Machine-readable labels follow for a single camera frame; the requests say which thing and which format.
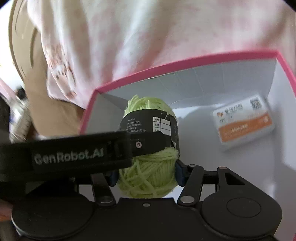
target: pink box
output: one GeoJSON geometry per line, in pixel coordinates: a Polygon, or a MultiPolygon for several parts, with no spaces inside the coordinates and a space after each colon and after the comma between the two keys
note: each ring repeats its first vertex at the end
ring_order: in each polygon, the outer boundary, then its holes
{"type": "MultiPolygon", "coordinates": [[[[296,231],[296,79],[277,51],[223,53],[147,69],[96,89],[84,113],[81,133],[116,131],[134,95],[163,99],[178,118],[180,159],[206,170],[226,166],[273,197],[283,211],[276,232],[292,240],[296,231]],[[259,93],[268,103],[275,130],[222,152],[213,110],[259,93]]],[[[120,192],[115,187],[116,198],[120,192]]],[[[168,196],[177,197],[177,187],[168,196]]],[[[212,193],[203,187],[202,196],[212,193]]]]}

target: yarn ball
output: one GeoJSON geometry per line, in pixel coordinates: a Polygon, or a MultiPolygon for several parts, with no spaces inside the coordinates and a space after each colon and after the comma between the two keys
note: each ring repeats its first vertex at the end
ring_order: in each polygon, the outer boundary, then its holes
{"type": "MultiPolygon", "coordinates": [[[[136,110],[157,109],[175,116],[173,110],[161,99],[135,95],[128,102],[124,116],[136,110]]],[[[119,188],[124,195],[132,198],[161,198],[176,186],[175,162],[179,152],[173,148],[137,156],[132,159],[132,166],[119,170],[119,188]]]]}

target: screw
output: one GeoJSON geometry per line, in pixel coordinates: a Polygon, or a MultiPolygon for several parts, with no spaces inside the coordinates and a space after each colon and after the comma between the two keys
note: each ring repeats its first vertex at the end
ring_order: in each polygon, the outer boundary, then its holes
{"type": "Polygon", "coordinates": [[[108,203],[113,202],[113,197],[110,197],[110,196],[103,196],[103,197],[100,197],[100,198],[99,198],[99,201],[100,201],[100,203],[108,204],[108,203]]]}
{"type": "Polygon", "coordinates": [[[140,148],[142,147],[142,142],[137,141],[137,142],[136,142],[136,147],[137,147],[138,149],[140,149],[140,148]]]}
{"type": "Polygon", "coordinates": [[[180,198],[182,203],[193,203],[195,201],[194,197],[192,196],[183,196],[180,198]]]}

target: hand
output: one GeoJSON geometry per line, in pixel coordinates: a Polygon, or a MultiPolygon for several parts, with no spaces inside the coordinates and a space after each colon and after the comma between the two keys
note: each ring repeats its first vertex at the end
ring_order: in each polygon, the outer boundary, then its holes
{"type": "Polygon", "coordinates": [[[0,222],[10,220],[12,204],[0,199],[0,222]]]}

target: white surface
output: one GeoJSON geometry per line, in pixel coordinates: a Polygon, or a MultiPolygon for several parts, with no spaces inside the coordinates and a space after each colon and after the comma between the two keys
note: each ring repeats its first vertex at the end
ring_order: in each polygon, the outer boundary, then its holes
{"type": "Polygon", "coordinates": [[[8,22],[12,0],[0,9],[0,78],[12,89],[24,87],[11,57],[8,39],[8,22]]]}
{"type": "MultiPolygon", "coordinates": [[[[178,118],[180,159],[185,164],[201,165],[205,170],[226,166],[275,198],[283,210],[276,237],[292,240],[296,232],[296,99],[275,59],[202,66],[123,86],[106,96],[114,105],[122,105],[117,98],[128,100],[135,94],[159,97],[171,104],[178,118]],[[254,93],[267,98],[275,130],[261,139],[222,152],[213,111],[254,93]]],[[[87,133],[97,132],[96,126],[100,126],[98,105],[96,100],[87,133]]],[[[118,188],[112,191],[119,198],[118,188]]],[[[168,196],[176,198],[180,192],[181,188],[177,187],[168,196]]],[[[203,198],[212,192],[211,185],[204,187],[203,198]]]]}
{"type": "Polygon", "coordinates": [[[97,94],[94,103],[97,115],[90,116],[90,129],[96,129],[97,132],[108,132],[118,130],[122,120],[124,110],[112,104],[102,95],[97,94]]]}

